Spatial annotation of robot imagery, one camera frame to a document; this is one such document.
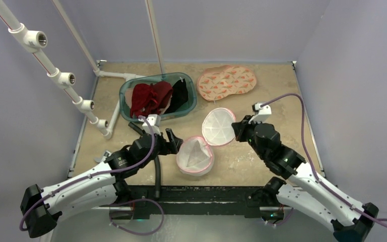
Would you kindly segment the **round pink white laundry bag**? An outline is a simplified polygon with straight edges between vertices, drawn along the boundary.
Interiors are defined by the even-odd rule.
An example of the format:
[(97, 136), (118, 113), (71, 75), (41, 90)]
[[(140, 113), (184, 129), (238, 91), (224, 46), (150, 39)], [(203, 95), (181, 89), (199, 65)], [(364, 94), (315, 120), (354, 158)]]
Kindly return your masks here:
[(185, 140), (176, 155), (180, 172), (191, 176), (210, 172), (216, 159), (213, 148), (226, 146), (234, 140), (231, 125), (235, 121), (234, 113), (227, 108), (210, 111), (202, 123), (202, 134)]

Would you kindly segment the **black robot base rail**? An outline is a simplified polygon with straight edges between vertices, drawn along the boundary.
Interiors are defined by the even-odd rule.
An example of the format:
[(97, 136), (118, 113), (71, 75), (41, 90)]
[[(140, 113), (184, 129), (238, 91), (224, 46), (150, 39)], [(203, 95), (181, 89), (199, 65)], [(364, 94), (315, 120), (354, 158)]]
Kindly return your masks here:
[(265, 211), (259, 220), (281, 221), (292, 209), (277, 201), (273, 190), (257, 186), (162, 186), (160, 195), (156, 196), (153, 185), (131, 185), (130, 189), (118, 196), (111, 204), (119, 204), (135, 199), (151, 199), (169, 202), (211, 202), (211, 201), (240, 201), (247, 206), (281, 205), (281, 209)]

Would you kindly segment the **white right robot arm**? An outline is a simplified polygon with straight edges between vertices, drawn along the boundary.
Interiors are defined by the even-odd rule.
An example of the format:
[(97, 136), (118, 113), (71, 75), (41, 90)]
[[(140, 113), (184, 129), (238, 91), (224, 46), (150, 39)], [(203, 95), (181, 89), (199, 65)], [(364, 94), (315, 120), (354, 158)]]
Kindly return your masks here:
[(269, 205), (288, 205), (328, 228), (337, 241), (365, 241), (379, 209), (342, 192), (316, 173), (295, 150), (282, 144), (272, 124), (253, 123), (247, 115), (232, 123), (235, 139), (248, 142), (275, 174), (266, 184), (263, 199)]

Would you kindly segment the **dark red bra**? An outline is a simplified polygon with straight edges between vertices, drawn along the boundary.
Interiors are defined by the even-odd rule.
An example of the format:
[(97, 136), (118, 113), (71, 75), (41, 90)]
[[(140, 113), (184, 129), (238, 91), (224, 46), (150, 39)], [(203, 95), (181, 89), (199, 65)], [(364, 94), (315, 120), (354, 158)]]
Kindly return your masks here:
[(170, 83), (161, 81), (152, 85), (153, 106), (152, 114), (163, 114), (170, 105), (173, 88)]

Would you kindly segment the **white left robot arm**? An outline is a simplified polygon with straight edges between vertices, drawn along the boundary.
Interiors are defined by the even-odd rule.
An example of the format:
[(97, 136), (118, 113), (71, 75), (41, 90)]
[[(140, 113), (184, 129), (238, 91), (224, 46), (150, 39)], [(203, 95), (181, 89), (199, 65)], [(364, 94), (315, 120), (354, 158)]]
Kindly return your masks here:
[(44, 188), (28, 187), (20, 205), (23, 217), (19, 229), (27, 231), (30, 238), (37, 238), (52, 231), (59, 220), (90, 208), (148, 201), (145, 195), (133, 193), (125, 180), (157, 156), (179, 152), (183, 139), (175, 136), (172, 129), (166, 129), (166, 134), (165, 138), (162, 133), (143, 133), (80, 175)]

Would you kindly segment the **dark red garment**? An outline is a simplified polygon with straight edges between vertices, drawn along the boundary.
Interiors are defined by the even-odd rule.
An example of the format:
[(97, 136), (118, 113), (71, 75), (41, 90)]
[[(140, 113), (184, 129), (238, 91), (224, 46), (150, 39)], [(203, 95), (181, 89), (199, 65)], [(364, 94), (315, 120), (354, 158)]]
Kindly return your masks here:
[(148, 116), (158, 110), (158, 93), (153, 84), (137, 84), (133, 89), (130, 116)]

